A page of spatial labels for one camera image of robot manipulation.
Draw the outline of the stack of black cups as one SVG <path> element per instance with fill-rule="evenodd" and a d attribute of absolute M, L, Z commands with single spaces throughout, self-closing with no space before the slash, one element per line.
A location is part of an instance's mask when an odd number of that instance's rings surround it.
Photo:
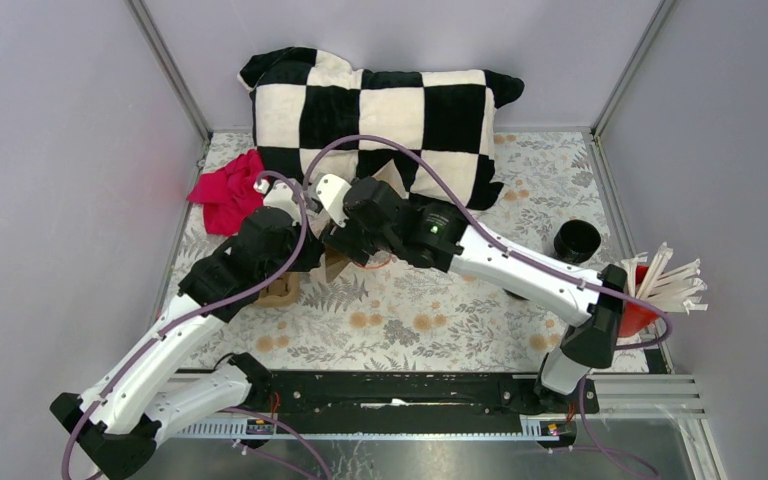
<path fill-rule="evenodd" d="M 599 249 L 602 237 L 597 228 L 580 219 L 564 222 L 552 241 L 554 257 L 568 264 L 580 265 Z"/>

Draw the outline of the brown cardboard cup carrier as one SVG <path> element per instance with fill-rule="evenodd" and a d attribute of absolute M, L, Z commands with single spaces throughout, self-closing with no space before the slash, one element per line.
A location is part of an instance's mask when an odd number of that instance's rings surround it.
<path fill-rule="evenodd" d="M 300 274 L 287 272 L 262 289 L 254 304 L 263 308 L 287 307 L 298 300 L 300 292 Z"/>

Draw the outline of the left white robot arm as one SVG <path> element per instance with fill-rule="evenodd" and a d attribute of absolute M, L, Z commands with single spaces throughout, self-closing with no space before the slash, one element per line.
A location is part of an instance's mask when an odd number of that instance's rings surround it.
<path fill-rule="evenodd" d="M 256 411 L 272 401 L 269 370 L 247 353 L 173 393 L 161 389 L 261 290 L 289 271 L 312 269 L 319 255 L 298 204 L 263 206 L 246 217 L 237 235 L 193 265 L 158 321 L 113 369 L 82 393 L 53 400 L 50 411 L 69 434 L 61 477 L 70 478 L 72 455 L 81 449 L 96 478 L 128 479 L 190 425 L 227 408 Z"/>

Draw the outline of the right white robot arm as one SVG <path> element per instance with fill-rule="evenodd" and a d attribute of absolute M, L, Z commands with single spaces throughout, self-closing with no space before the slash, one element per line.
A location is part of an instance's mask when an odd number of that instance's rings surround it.
<path fill-rule="evenodd" d="M 416 269 L 472 276 L 549 310 L 567 331 L 541 364 L 535 402 L 557 412 L 582 378 L 614 359 L 624 269 L 580 268 L 534 252 L 468 219 L 456 206 L 411 204 L 387 183 L 325 174 L 311 193 L 330 218 L 326 245 L 360 264 L 387 252 Z"/>

